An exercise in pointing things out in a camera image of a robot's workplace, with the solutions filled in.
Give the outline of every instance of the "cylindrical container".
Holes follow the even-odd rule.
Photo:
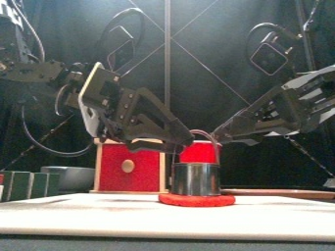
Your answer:
[[[189,196],[220,195],[220,156],[219,145],[212,136],[201,130],[191,130],[209,141],[200,141],[184,150],[180,163],[171,167],[171,193]]]
[[[192,196],[220,195],[220,165],[175,163],[171,170],[171,193]]]

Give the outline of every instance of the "metal cup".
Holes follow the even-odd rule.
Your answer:
[[[217,142],[201,130],[191,133],[204,135],[216,150],[216,163],[173,163],[171,167],[171,193],[191,196],[220,195],[220,161]]]

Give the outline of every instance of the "red cup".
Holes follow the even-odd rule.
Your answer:
[[[220,153],[223,145],[217,144]],[[188,146],[179,156],[180,163],[220,163],[216,159],[216,149],[209,140],[195,140],[192,145]]]

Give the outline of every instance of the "red base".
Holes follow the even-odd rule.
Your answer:
[[[219,196],[187,196],[171,193],[159,195],[159,200],[164,204],[180,207],[223,207],[235,203],[235,197],[231,195]]]

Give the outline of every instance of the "red object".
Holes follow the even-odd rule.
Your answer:
[[[98,144],[94,191],[163,191],[164,160],[159,152],[130,153],[124,144],[113,141]]]
[[[235,203],[231,195],[219,196],[187,196],[171,193],[161,193],[159,200],[164,204],[180,207],[224,207]]]
[[[179,156],[180,163],[219,163],[216,160],[215,147],[211,141],[195,140]]]

